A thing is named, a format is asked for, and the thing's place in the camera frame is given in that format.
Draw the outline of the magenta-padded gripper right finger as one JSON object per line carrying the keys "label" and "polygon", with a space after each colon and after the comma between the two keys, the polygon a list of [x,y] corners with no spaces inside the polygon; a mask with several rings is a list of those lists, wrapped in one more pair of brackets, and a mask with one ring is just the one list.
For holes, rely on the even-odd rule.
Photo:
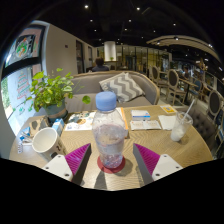
{"label": "magenta-padded gripper right finger", "polygon": [[133,154],[145,185],[182,169],[168,154],[159,155],[136,143],[133,144]]}

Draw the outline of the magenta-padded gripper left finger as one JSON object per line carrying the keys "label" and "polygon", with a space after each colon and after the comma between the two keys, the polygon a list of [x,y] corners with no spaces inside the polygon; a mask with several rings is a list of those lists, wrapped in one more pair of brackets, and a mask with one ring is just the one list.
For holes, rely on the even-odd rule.
{"label": "magenta-padded gripper left finger", "polygon": [[43,170],[80,185],[91,153],[91,144],[88,143],[66,156],[56,155],[43,167]]}

